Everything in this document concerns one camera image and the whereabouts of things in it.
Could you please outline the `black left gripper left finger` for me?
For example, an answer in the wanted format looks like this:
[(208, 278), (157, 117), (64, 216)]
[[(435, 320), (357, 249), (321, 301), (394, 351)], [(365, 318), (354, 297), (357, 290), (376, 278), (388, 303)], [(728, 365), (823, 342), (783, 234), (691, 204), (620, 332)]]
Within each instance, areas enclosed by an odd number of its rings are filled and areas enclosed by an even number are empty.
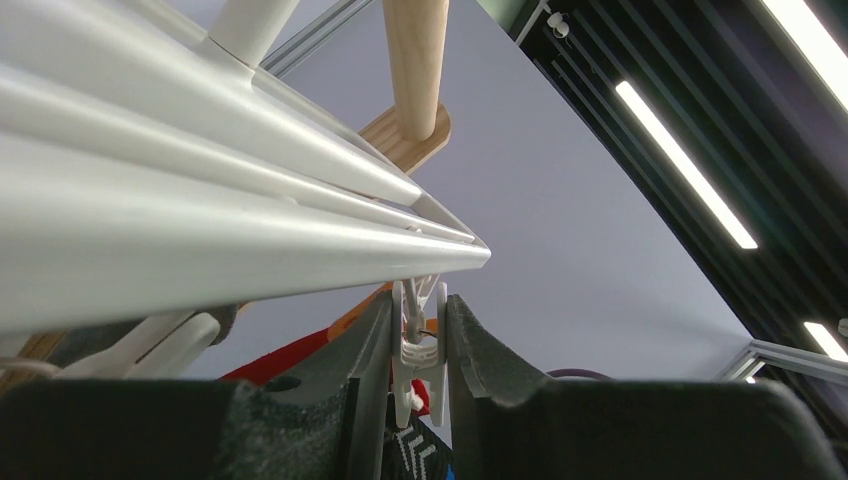
[(393, 301), (258, 388), (52, 380), (1, 401), (5, 479), (376, 479)]

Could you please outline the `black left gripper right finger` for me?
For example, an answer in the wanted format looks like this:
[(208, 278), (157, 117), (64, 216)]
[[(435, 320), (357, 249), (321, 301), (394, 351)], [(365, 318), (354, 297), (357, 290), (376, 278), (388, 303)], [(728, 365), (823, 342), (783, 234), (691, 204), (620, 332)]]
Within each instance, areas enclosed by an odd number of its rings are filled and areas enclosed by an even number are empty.
[(559, 380), (446, 301), (459, 479), (841, 479), (812, 413), (774, 382)]

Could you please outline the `red snowman sock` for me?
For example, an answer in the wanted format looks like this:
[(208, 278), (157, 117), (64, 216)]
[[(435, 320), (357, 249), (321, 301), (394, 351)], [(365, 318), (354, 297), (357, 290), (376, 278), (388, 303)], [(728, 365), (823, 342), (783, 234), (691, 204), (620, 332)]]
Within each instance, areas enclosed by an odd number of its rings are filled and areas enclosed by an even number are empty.
[(344, 333), (350, 325), (332, 325), (265, 354), (221, 377), (263, 386)]

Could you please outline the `black sock with blue patch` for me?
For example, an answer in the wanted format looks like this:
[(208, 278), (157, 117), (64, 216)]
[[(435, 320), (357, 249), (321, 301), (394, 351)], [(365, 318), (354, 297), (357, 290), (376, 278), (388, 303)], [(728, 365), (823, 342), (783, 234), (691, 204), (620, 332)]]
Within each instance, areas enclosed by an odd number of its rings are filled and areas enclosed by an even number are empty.
[(397, 426), (389, 395), (379, 479), (454, 480), (453, 460), (451, 448), (417, 417), (406, 428)]

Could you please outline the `white hanger clip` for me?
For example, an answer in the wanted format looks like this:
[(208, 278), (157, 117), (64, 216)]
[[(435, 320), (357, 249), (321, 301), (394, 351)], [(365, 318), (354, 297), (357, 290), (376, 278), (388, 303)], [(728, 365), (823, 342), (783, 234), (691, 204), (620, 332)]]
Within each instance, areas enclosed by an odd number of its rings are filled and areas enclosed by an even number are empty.
[[(437, 332), (432, 340), (422, 338), (427, 329), (424, 307), (434, 296), (437, 304)], [(439, 276), (429, 275), (396, 281), (391, 289), (391, 368), (396, 425), (403, 429), (412, 415), (412, 381), (429, 384), (431, 421), (444, 421), (447, 385), (447, 285)]]

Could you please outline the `white plastic sock hanger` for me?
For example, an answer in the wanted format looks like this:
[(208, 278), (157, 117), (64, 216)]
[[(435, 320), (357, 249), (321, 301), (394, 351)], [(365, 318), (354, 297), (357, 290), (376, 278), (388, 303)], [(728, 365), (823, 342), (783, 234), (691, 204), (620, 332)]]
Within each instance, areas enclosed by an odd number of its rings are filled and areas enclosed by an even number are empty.
[(478, 269), (482, 240), (263, 71), (290, 1), (1, 5), (1, 328)]

